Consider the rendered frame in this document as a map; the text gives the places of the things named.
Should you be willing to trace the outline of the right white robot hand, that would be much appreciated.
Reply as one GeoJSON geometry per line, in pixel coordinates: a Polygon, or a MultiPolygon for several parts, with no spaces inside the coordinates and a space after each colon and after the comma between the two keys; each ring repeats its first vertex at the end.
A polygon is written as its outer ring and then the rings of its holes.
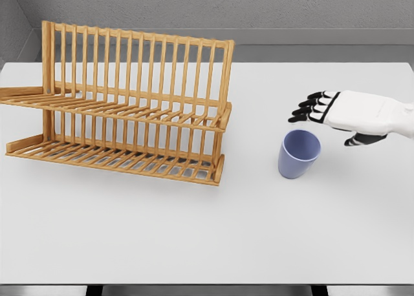
{"type": "Polygon", "coordinates": [[[344,145],[369,145],[394,132],[394,113],[400,103],[393,98],[351,90],[316,92],[299,104],[289,122],[312,121],[354,131],[356,134],[344,145]]]}

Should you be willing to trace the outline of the blue plastic cup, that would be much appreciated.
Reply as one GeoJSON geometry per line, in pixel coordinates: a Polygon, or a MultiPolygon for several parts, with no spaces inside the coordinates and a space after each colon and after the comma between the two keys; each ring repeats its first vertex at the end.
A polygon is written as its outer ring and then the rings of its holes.
{"type": "Polygon", "coordinates": [[[279,151],[278,168],[282,176],[295,179],[303,175],[319,157],[321,143],[311,132],[292,130],[284,137],[279,151]]]}

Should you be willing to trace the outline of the wooden two-tier dish rack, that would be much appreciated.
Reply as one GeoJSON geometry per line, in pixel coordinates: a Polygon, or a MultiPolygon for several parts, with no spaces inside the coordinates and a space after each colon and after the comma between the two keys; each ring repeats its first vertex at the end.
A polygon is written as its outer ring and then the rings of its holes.
{"type": "Polygon", "coordinates": [[[232,40],[42,23],[42,84],[0,87],[39,109],[9,156],[218,185],[232,40]]]}

